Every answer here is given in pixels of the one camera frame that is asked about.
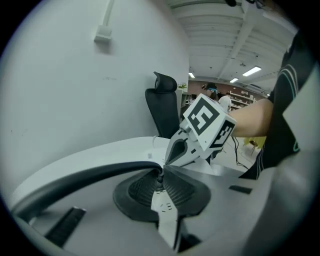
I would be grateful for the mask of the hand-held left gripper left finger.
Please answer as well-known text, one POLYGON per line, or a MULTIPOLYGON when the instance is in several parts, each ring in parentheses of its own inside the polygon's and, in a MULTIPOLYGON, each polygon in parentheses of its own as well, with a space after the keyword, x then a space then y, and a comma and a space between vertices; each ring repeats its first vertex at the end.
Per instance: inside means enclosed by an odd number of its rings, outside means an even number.
MULTIPOLYGON (((39 202, 29 206, 35 193, 45 196, 61 187, 62 178, 44 185, 21 202, 21 229, 37 248, 49 256, 174 256, 175 251, 158 233, 155 223, 128 218, 113 201, 113 191, 118 183, 147 172, 148 169, 119 174, 79 191, 68 192, 57 202, 39 202), (64 246, 60 247, 46 238, 46 233, 71 206, 84 208, 87 213, 64 246)), ((81 173, 63 178, 75 181, 81 173)))

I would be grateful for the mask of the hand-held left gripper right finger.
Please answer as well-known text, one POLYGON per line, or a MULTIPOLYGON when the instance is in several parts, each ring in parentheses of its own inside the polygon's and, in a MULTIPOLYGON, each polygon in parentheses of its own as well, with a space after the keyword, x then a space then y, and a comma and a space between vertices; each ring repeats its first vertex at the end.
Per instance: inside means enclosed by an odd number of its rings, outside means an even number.
POLYGON ((184 218, 188 232, 201 242, 179 256, 245 256, 246 243, 270 192, 273 170, 264 170, 257 180, 251 180, 172 165, 166 169, 206 184, 211 192, 209 203, 199 215, 184 218))

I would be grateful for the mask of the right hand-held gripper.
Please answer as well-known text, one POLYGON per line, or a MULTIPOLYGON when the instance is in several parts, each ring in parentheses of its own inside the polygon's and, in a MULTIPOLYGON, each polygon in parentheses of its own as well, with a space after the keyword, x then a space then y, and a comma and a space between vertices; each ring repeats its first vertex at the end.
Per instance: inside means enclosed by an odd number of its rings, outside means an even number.
POLYGON ((169 141, 166 165, 185 166, 198 157, 206 160, 220 152, 237 123, 219 103, 202 93, 183 116, 183 130, 180 128, 169 141))

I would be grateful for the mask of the black power plug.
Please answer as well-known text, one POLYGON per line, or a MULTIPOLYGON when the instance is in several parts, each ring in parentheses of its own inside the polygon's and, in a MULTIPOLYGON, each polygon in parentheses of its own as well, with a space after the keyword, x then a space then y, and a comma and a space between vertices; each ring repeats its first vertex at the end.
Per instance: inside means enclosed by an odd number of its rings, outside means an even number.
POLYGON ((164 171, 158 170, 156 176, 156 192, 162 192, 164 190, 164 171))

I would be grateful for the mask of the white power strip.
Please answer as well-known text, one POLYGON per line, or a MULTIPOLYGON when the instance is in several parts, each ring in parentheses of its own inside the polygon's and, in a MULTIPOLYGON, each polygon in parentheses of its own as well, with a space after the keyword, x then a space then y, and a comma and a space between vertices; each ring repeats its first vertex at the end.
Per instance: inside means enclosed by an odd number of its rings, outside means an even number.
POLYGON ((178 210, 163 187, 155 189, 150 208, 158 214, 158 233, 177 252, 180 245, 178 210))

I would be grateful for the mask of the person's right forearm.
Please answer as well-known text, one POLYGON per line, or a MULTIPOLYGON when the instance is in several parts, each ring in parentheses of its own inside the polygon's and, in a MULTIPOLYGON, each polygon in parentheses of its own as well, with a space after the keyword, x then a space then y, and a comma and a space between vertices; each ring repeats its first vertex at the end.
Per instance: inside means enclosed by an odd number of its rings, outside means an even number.
POLYGON ((231 111, 229 115, 236 120, 232 136, 265 137, 270 127, 273 106, 270 100, 261 99, 251 105, 231 111))

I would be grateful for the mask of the black office chair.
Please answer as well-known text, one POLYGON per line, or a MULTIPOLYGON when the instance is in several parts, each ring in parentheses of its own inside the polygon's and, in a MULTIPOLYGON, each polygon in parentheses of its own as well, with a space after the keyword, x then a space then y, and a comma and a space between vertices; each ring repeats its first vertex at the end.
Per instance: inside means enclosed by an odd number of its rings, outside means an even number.
POLYGON ((179 129, 177 82, 174 78, 154 72, 154 88, 145 90, 145 99, 158 135, 170 139, 179 129))

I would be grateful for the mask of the grey shelf desk unit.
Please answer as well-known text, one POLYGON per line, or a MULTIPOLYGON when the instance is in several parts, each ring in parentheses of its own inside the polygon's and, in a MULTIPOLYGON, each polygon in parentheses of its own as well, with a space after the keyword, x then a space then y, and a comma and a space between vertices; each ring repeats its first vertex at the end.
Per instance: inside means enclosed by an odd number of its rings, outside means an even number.
POLYGON ((192 99, 192 95, 190 93, 187 93, 181 88, 178 88, 175 91, 176 94, 176 100, 177 100, 177 111, 178 111, 178 117, 179 121, 181 121, 182 115, 184 111, 189 107, 190 100, 192 99))

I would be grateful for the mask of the white curved table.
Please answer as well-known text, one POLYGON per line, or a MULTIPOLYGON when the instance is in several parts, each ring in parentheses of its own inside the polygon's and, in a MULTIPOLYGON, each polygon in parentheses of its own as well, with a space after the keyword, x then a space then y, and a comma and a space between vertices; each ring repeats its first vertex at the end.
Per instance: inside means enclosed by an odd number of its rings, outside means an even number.
POLYGON ((150 161, 161 166, 169 140, 160 137, 136 137, 92 147, 63 157, 30 175, 12 193, 7 205, 10 211, 31 193, 61 178, 84 170, 110 164, 150 161))

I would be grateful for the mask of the yellow chair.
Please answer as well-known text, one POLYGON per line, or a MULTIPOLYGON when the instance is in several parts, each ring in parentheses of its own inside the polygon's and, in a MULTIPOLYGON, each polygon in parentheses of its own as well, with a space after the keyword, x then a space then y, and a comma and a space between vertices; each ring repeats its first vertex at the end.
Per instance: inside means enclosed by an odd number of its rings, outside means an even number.
POLYGON ((262 147, 265 144, 266 136, 260 136, 260 137, 245 137, 243 140, 243 145, 252 145, 252 151, 251 155, 255 151, 255 149, 262 149, 262 147))

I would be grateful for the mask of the person's black shirt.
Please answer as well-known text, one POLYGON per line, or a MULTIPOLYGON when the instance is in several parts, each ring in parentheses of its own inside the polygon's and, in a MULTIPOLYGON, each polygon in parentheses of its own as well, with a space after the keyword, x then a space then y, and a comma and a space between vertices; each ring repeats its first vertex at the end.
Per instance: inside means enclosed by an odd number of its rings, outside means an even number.
POLYGON ((316 61, 304 34, 298 31, 283 56, 274 89, 267 98, 273 103, 273 110, 265 143, 255 163, 241 175, 242 179, 256 180, 263 170, 277 166, 300 150, 297 139, 285 121, 284 112, 298 96, 316 61))

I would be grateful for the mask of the background wall shelves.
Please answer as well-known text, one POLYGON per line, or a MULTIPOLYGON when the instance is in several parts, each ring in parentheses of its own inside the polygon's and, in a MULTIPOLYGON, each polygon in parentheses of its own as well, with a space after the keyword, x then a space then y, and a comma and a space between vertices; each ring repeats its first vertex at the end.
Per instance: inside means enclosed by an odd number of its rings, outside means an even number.
POLYGON ((231 108, 233 110, 241 109, 243 107, 249 106, 256 102, 256 100, 253 97, 247 97, 245 95, 236 94, 233 92, 230 92, 230 99, 231 99, 231 108))

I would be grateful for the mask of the white wall junction box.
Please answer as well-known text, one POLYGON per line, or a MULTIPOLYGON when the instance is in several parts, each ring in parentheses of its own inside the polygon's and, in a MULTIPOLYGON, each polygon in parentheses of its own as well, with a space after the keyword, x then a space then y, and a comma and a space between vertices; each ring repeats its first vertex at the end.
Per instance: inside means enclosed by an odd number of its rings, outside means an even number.
POLYGON ((108 26, 99 25, 94 36, 94 41, 108 43, 112 38, 111 34, 112 30, 108 26))

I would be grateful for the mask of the white wall conduit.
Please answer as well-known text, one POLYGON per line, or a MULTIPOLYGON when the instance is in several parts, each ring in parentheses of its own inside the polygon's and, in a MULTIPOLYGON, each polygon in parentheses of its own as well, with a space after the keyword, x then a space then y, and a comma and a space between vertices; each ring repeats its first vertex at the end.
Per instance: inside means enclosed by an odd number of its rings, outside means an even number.
POLYGON ((104 26, 108 25, 114 2, 115 0, 108 0, 107 8, 106 8, 105 15, 103 18, 103 23, 102 23, 104 26))

